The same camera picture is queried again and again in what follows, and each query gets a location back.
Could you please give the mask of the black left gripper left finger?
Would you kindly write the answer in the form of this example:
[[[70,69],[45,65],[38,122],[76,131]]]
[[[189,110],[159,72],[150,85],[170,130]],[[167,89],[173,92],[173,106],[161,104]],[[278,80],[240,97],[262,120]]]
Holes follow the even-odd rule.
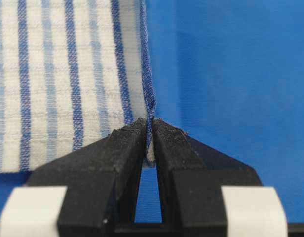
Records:
[[[0,237],[105,237],[133,220],[147,121],[36,168],[9,195]]]

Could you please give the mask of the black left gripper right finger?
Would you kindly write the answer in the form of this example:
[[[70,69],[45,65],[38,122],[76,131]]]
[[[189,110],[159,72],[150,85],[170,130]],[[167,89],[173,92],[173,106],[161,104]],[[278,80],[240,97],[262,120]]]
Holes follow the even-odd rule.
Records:
[[[285,237],[286,215],[255,169],[160,119],[152,125],[163,220],[185,237]]]

